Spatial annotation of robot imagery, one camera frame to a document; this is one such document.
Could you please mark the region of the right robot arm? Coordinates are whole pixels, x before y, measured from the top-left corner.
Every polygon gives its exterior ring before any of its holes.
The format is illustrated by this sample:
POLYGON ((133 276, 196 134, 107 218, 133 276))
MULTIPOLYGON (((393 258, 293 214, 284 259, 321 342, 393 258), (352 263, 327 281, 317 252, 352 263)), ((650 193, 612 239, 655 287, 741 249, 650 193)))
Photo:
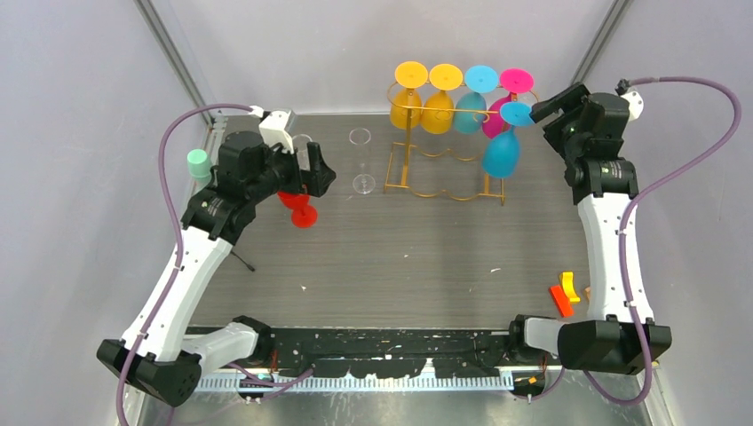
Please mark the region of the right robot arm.
POLYGON ((640 114, 641 101, 637 94, 592 92, 575 83, 532 108, 534 122, 551 119, 543 136, 566 165, 583 224, 591 296, 585 319, 576 322, 518 315, 506 348, 519 364, 550 354, 571 370, 635 375, 671 346, 670 327, 656 323, 642 281, 636 168, 620 155, 622 134, 640 114))

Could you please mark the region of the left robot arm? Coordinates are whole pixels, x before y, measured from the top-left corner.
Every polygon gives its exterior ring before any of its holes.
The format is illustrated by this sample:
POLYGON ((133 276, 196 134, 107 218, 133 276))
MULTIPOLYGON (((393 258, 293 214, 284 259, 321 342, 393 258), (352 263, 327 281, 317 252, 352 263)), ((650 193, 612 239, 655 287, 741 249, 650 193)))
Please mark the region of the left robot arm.
POLYGON ((114 375, 178 407, 221 367, 238 360, 262 367, 271 359, 271 328, 248 316, 194 339, 186 338, 186 330, 212 276, 255 219, 257 205, 279 192, 321 197, 336 179, 318 143, 307 141, 305 149, 303 168, 297 150, 269 146, 255 131, 225 137, 211 181, 189 200, 178 224, 180 238, 144 308, 120 338, 104 340, 97 350, 114 375))

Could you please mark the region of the clear wine glass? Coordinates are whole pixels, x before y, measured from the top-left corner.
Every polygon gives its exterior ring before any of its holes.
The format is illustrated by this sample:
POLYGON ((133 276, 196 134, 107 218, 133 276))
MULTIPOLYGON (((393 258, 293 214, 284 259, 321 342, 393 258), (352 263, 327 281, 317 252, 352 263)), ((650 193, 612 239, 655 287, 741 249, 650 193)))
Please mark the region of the clear wine glass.
POLYGON ((297 134, 292 137, 293 146, 295 147, 295 150, 296 150, 298 166, 301 170, 310 169, 310 160, 309 160, 307 144, 312 141, 313 141, 312 138, 305 133, 297 134))
POLYGON ((376 187, 376 180, 371 174, 371 132, 366 128, 355 128, 350 131, 349 140, 355 148, 357 165, 353 189, 359 194, 370 194, 376 187))

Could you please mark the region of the red wine glass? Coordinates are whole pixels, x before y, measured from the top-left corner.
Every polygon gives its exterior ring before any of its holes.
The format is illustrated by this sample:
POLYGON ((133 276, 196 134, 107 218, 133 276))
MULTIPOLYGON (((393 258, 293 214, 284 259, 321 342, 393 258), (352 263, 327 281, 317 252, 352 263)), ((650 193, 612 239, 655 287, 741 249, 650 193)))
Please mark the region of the red wine glass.
POLYGON ((278 192, 277 196, 281 203, 291 210, 291 223, 298 228, 309 228, 318 219, 318 212, 310 204, 310 195, 306 193, 278 192))

